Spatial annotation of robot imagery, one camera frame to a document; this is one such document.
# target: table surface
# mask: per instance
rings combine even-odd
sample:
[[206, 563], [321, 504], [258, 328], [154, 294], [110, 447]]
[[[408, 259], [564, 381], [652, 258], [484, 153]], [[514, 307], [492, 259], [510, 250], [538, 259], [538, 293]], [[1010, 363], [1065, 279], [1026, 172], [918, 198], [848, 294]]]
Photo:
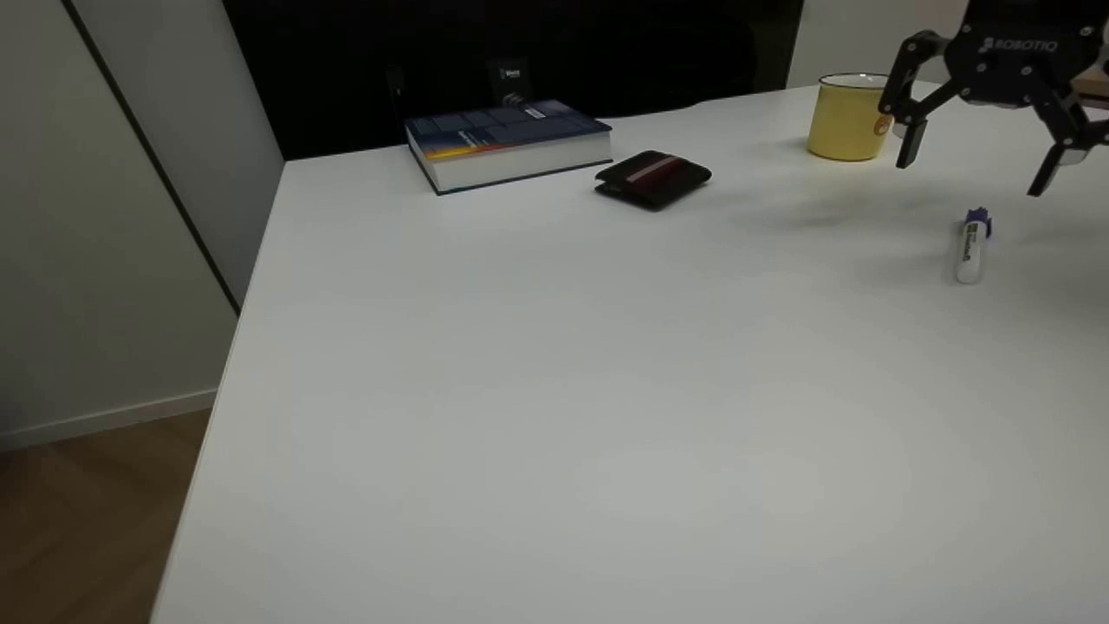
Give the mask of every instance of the table surface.
[[613, 123], [713, 172], [657, 214], [289, 164], [155, 622], [1104, 624], [1104, 153], [1032, 203], [1032, 110], [894, 172], [811, 103]]

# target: black wallet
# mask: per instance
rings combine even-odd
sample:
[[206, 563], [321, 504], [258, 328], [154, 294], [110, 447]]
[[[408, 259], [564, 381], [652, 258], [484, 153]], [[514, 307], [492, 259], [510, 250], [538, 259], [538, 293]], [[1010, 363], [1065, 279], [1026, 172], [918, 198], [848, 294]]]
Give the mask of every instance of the black wallet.
[[675, 198], [709, 182], [709, 172], [684, 158], [648, 148], [600, 172], [596, 182], [600, 182], [596, 188], [600, 195], [622, 198], [648, 211], [662, 211]]

